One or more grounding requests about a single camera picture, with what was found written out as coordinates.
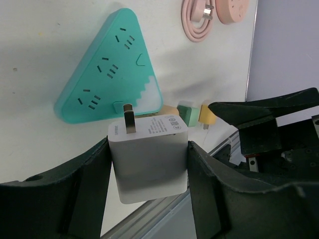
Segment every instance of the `cable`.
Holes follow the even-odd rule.
[[[213,25],[213,2],[214,0],[184,0],[181,9],[181,20],[185,34],[192,42],[201,42],[208,36]],[[194,18],[197,21],[198,11],[201,14],[200,16],[205,18],[200,28],[195,27],[191,22]]]

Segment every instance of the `pink round object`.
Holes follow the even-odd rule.
[[[216,0],[216,12],[223,24],[240,22],[248,10],[249,0]]]

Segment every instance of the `white table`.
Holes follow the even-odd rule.
[[[107,16],[138,16],[164,103],[243,101],[257,0],[240,24],[215,15],[210,36],[192,43],[180,21],[182,0],[0,1],[0,183],[24,180],[81,154],[107,134],[109,120],[70,125],[53,105]],[[222,120],[189,139],[211,150],[235,129]],[[119,201],[112,172],[101,234],[141,205]]]

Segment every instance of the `teal power strip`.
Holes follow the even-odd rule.
[[[111,14],[55,104],[67,123],[158,112],[162,95],[136,15],[128,8]]]

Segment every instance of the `green plug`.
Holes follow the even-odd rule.
[[[183,119],[188,127],[195,127],[198,122],[199,108],[177,106],[179,116]]]

